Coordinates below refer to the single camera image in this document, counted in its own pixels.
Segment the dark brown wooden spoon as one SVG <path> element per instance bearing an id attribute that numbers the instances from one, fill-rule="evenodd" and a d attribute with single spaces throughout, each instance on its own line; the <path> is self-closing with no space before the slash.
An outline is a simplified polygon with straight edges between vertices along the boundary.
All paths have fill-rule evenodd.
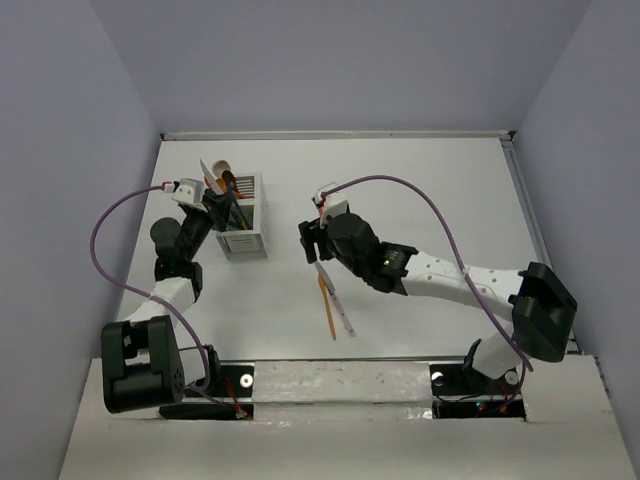
<path id="1" fill-rule="evenodd" d="M 236 179 L 230 170 L 224 170 L 221 174 L 222 180 L 225 182 L 228 191 L 232 191 L 235 195 L 239 195 L 240 192 L 236 185 Z"/>

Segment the beige wooden spoon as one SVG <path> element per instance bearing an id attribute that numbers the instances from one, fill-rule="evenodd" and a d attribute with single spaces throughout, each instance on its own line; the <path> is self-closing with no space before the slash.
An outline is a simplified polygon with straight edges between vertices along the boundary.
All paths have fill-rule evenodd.
<path id="1" fill-rule="evenodd" d="M 212 173 L 215 177 L 221 178 L 226 171 L 231 171 L 231 166 L 226 160 L 218 160 L 213 163 Z"/>

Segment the steel knife green handle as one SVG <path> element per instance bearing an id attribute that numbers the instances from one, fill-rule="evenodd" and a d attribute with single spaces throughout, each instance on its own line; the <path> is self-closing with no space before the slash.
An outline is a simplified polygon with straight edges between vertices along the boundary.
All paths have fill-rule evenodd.
<path id="1" fill-rule="evenodd" d="M 209 170 L 209 168 L 205 165 L 204 161 L 202 159 L 199 160 L 199 164 L 201 167 L 201 170 L 203 172 L 203 176 L 204 176 L 204 182 L 206 184 L 206 186 L 216 195 L 223 195 L 225 192 L 222 192 L 217 184 L 216 184 L 216 177 L 213 175 L 213 173 Z"/>

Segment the orange plastic knife long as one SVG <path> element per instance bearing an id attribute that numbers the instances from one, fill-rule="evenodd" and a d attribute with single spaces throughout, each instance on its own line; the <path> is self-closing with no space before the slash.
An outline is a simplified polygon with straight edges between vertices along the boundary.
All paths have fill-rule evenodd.
<path id="1" fill-rule="evenodd" d="M 244 216 L 244 213 L 236 200 L 235 194 L 232 191 L 228 191 L 227 197 L 230 202 L 230 214 L 233 217 L 234 221 L 242 230 L 248 230 L 249 224 L 247 223 L 246 217 Z"/>

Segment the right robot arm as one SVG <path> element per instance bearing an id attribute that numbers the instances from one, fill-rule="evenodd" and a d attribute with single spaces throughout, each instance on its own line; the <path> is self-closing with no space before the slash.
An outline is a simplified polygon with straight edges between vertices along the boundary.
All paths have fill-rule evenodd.
<path id="1" fill-rule="evenodd" d="M 470 391 L 486 390 L 526 360 L 564 359 L 578 304 L 543 263 L 532 262 L 524 270 L 461 268 L 414 247 L 380 241 L 354 213 L 303 221 L 298 231 L 310 264 L 336 260 L 378 292 L 483 310 L 497 332 L 469 348 L 460 379 Z"/>

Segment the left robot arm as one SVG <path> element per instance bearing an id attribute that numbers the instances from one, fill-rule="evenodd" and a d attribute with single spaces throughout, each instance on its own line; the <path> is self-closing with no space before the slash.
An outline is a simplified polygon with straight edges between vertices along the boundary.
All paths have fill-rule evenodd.
<path id="1" fill-rule="evenodd" d="M 221 383 L 219 357 L 186 319 L 200 298 L 203 270 L 195 256 L 210 232 L 224 232 L 232 211 L 230 194 L 205 190 L 179 203 L 185 217 L 153 223 L 155 285 L 140 307 L 100 334 L 103 398 L 106 409 L 124 413 L 182 402 L 187 391 L 209 398 Z"/>

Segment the white two-compartment utensil caddy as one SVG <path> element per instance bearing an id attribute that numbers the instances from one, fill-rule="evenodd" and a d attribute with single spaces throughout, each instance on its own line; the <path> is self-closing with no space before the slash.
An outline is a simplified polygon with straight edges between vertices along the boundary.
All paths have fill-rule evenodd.
<path id="1" fill-rule="evenodd" d="M 218 232 L 216 239 L 230 262 L 264 259 L 268 253 L 268 202 L 262 176 L 260 173 L 241 174 L 236 181 L 242 195 L 236 201 L 251 229 Z"/>

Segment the orange plastic knife front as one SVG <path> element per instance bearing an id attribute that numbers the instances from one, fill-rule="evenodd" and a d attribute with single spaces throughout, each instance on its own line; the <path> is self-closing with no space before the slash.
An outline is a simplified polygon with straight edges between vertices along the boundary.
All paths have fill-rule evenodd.
<path id="1" fill-rule="evenodd" d="M 332 315 L 332 311 L 331 311 L 331 306 L 330 306 L 330 302 L 329 302 L 329 294 L 328 294 L 328 289 L 327 286 L 322 278 L 322 276 L 320 274 L 318 274 L 318 284 L 319 284 L 319 288 L 320 291 L 322 293 L 323 296 L 323 301 L 324 301 L 324 306 L 325 306 L 325 312 L 326 312 L 326 316 L 327 316 L 327 321 L 328 321 L 328 325 L 329 325 L 329 331 L 330 331 L 330 335 L 333 341 L 337 340 L 337 335 L 336 335 L 336 330 L 335 330 L 335 325 L 334 325 L 334 320 L 333 320 L 333 315 Z"/>

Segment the white foam front board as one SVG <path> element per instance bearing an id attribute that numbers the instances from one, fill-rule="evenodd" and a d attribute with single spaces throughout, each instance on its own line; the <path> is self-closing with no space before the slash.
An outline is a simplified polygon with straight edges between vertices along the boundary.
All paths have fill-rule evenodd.
<path id="1" fill-rule="evenodd" d="M 262 421 L 109 415 L 93 363 L 64 479 L 630 479 L 594 361 L 542 367 L 524 418 L 430 419 L 415 409 L 281 411 Z"/>

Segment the aluminium rail back edge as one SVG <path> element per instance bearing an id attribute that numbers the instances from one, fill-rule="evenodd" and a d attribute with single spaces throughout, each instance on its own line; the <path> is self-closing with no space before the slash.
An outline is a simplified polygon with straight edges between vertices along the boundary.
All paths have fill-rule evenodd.
<path id="1" fill-rule="evenodd" d="M 322 131 L 245 131 L 161 133 L 163 141 L 259 141 L 259 140 L 335 140 L 335 139 L 512 139 L 507 130 L 322 130 Z"/>

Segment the aluminium rail edge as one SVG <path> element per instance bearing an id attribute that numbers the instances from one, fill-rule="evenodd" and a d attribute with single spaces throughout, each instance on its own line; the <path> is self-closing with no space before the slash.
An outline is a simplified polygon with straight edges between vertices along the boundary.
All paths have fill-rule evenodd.
<path id="1" fill-rule="evenodd" d="M 545 361 L 558 362 L 565 355 L 583 353 L 573 331 L 577 301 L 553 271 L 514 137 L 515 133 L 509 131 L 500 136 L 500 144 L 535 251 L 535 266 L 525 269 L 525 288 L 517 297 L 516 310 L 524 315 L 524 332 L 542 343 L 536 351 Z"/>
<path id="2" fill-rule="evenodd" d="M 322 130 L 322 131 L 245 131 L 161 133 L 163 141 L 259 141 L 259 140 L 335 140 L 335 139 L 512 139 L 507 130 Z"/>

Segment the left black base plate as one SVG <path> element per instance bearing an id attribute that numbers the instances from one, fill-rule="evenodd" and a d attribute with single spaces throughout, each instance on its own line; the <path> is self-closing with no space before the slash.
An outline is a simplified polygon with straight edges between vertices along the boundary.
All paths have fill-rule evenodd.
<path id="1" fill-rule="evenodd" d="M 190 389 L 179 404 L 159 408 L 164 420 L 244 421 L 254 416 L 254 363 L 223 363 L 221 377 L 202 396 Z"/>

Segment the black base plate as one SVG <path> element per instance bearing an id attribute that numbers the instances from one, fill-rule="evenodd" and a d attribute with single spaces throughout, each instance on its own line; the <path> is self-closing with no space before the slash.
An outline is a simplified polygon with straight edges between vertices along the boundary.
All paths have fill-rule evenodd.
<path id="1" fill-rule="evenodd" d="M 254 416 L 254 363 L 223 363 L 221 377 L 202 396 L 190 389 L 179 404 L 159 408 L 164 420 L 244 421 Z"/>
<path id="2" fill-rule="evenodd" d="M 429 371 L 436 419 L 526 419 L 517 368 L 497 380 L 466 370 L 461 363 L 436 363 Z"/>

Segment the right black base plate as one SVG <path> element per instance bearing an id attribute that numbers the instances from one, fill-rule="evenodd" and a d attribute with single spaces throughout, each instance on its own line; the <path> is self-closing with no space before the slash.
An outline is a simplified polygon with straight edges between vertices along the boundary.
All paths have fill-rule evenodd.
<path id="1" fill-rule="evenodd" d="M 466 370 L 461 363 L 436 363 L 429 371 L 436 419 L 526 419 L 517 368 L 497 380 Z"/>

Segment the aluminium rail right edge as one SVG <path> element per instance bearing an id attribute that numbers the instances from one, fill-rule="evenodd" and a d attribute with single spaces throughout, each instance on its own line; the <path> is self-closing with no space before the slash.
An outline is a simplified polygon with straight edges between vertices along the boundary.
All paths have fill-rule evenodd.
<path id="1" fill-rule="evenodd" d="M 573 331 L 577 301 L 553 271 L 514 137 L 515 133 L 509 131 L 500 136 L 500 144 L 535 251 L 535 266 L 525 269 L 525 288 L 517 297 L 516 310 L 524 315 L 524 332 L 542 343 L 536 351 L 545 361 L 558 362 L 565 355 L 583 353 Z"/>

